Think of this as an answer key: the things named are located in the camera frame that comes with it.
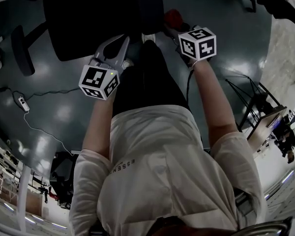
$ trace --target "black and white pattern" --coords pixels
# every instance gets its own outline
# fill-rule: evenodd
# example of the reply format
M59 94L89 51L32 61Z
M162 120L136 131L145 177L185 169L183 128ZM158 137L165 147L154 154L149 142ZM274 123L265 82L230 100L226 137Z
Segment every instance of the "black and white pattern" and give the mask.
M199 43L200 58L205 58L215 53L214 38Z
M104 99L102 96L102 93L100 91L90 89L90 88L83 88L84 92L91 97L99 98L99 99Z
M100 88L105 78L105 75L106 70L98 69L95 67L89 67L82 84L85 86Z
M189 40L186 40L184 38L181 38L180 39L181 41L181 52L183 54L187 54L193 58L197 58L197 55L196 55L196 45L194 42L191 42Z
M108 85L104 88L104 92L106 94L106 97L108 98L108 96L112 93L112 91L114 91L114 89L118 86L118 79L117 79L117 75L108 83Z
M197 30L194 30L194 31L191 31L191 32L188 32L188 34L192 37L194 37L195 39L199 40L199 39L202 39L202 38L205 38L205 37L210 37L212 36L211 33L207 32L206 30L204 29L197 29Z

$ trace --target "fluorescent light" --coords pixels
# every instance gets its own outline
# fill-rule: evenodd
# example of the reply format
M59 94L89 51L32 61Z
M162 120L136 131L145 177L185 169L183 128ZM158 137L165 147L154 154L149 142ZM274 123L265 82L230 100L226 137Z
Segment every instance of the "fluorescent light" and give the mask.
M282 181L282 183L284 183L286 181L286 179L288 179L293 172L294 172L294 170L291 171L286 178L284 178L284 180Z
M9 206L9 205L6 204L6 203L4 203L4 205L5 205L6 207L8 207L10 210L14 210L11 206Z
M30 221L31 223L34 223L34 224L36 224L34 221L32 221L31 219L29 219L29 218L27 218L27 217L25 217L28 221Z
M36 217L36 216L34 216L34 215L32 215L32 217L37 218L38 220L44 221L43 219L41 219L41 218L39 218L39 217Z
M65 229L67 229L66 227L64 227L64 226L61 226L61 225L58 225L58 224L55 224L55 223L52 223L54 226L59 226L59 227L61 227L61 228L65 228Z

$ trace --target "white cube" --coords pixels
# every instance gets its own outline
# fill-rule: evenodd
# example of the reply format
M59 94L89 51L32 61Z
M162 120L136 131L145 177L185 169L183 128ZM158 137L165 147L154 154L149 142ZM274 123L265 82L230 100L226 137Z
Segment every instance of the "white cube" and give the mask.
M87 96L107 100L120 84L118 72L99 66L85 65L79 87Z
M208 28L180 34L179 42L182 54L195 60L216 55L216 36Z

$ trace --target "black pants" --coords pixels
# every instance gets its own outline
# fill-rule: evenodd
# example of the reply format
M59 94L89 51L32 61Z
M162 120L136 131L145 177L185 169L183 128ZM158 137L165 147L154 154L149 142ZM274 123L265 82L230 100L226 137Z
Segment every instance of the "black pants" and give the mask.
M140 50L139 66L128 67L120 77L113 116L155 105L179 105L190 110L168 72L161 50L148 40Z

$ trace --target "power strip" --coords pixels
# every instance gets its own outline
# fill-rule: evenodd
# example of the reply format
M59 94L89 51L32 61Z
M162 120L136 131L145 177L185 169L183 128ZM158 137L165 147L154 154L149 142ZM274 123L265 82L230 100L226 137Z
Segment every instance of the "power strip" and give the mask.
M25 112L30 111L30 107L28 106L28 104L26 103L25 99L22 96L19 97L19 102L21 103L21 106L25 110Z

